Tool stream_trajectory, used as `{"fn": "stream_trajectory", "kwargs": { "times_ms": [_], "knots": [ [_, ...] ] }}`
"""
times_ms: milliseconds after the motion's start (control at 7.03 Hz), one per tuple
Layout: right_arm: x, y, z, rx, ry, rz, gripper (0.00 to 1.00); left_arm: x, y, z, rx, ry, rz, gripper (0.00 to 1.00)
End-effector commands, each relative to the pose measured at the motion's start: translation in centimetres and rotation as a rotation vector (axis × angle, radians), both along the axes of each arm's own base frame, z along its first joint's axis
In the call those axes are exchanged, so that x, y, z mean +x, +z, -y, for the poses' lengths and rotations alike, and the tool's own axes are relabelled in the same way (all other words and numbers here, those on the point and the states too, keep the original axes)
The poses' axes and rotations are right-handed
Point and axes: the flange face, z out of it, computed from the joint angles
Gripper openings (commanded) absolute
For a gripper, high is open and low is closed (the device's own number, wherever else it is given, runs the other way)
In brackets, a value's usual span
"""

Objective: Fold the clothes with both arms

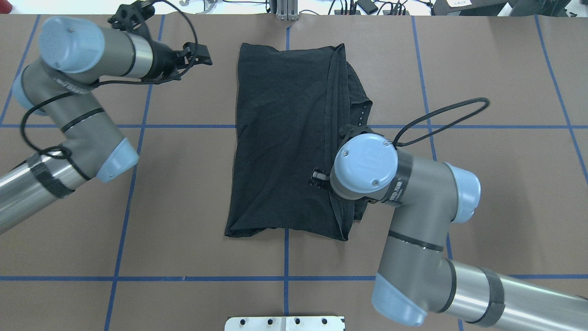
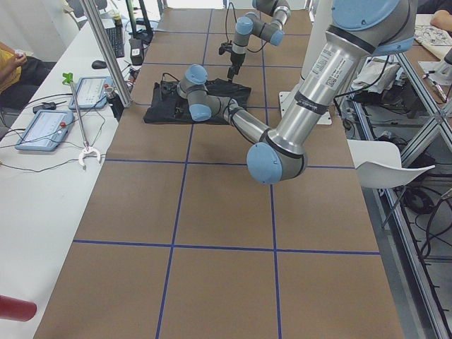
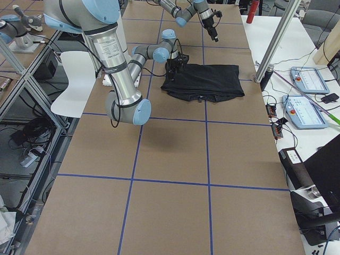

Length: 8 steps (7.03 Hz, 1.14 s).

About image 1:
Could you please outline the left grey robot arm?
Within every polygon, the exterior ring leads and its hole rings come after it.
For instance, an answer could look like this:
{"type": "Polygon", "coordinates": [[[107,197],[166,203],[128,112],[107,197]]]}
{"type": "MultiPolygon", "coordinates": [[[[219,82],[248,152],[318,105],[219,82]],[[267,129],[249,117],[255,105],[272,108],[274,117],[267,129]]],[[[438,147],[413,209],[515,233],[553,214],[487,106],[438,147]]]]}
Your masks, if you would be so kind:
{"type": "Polygon", "coordinates": [[[33,155],[1,178],[1,232],[64,199],[93,178],[109,182],[138,163],[138,153],[92,94],[112,84],[179,81],[212,65],[184,12],[193,42],[173,50],[151,37],[155,1],[122,4],[109,28],[77,17],[47,19],[40,56],[15,78],[12,94],[27,111],[19,124],[33,155]]]}

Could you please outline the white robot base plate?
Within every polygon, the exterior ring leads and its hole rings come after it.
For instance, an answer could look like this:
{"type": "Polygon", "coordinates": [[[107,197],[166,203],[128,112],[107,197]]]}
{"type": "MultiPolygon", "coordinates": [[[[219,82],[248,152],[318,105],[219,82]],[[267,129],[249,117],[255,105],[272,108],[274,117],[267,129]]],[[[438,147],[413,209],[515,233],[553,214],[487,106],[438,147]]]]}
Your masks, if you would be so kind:
{"type": "Polygon", "coordinates": [[[227,319],[225,331],[345,331],[344,317],[259,316],[227,319]]]}

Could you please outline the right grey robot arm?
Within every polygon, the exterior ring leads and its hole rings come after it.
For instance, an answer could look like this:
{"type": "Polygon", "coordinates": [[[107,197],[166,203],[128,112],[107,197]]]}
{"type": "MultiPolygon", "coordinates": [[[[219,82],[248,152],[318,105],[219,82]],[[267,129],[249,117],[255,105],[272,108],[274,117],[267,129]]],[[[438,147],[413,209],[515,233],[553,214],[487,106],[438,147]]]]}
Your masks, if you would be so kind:
{"type": "Polygon", "coordinates": [[[372,306],[407,326],[428,313],[504,331],[585,331],[587,300],[445,258],[452,223],[471,219],[481,183],[470,171],[399,150],[375,133],[361,133],[338,149],[327,174],[338,198],[394,207],[374,277],[372,306]]]}

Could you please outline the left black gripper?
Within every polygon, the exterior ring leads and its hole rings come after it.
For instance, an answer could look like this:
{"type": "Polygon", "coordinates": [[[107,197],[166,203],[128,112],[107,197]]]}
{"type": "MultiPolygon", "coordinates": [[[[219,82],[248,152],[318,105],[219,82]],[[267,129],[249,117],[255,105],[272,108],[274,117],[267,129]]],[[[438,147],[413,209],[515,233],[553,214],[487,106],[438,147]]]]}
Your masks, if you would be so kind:
{"type": "Polygon", "coordinates": [[[195,65],[213,65],[207,46],[193,42],[174,51],[166,44],[153,40],[146,21],[155,15],[153,2],[122,4],[108,23],[115,30],[126,33],[134,54],[125,78],[139,79],[140,83],[179,81],[195,65]]]}

